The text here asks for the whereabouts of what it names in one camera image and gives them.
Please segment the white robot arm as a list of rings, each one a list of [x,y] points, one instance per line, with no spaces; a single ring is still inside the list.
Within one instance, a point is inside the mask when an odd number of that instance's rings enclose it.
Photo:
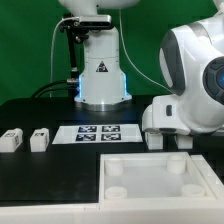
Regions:
[[[122,9],[140,0],[58,0],[72,16],[66,22],[84,38],[84,71],[75,100],[103,110],[129,100],[119,66],[118,31],[99,9]],[[157,96],[142,117],[151,133],[197,135],[224,126],[224,0],[207,19],[169,30],[159,50],[159,64],[171,93]]]

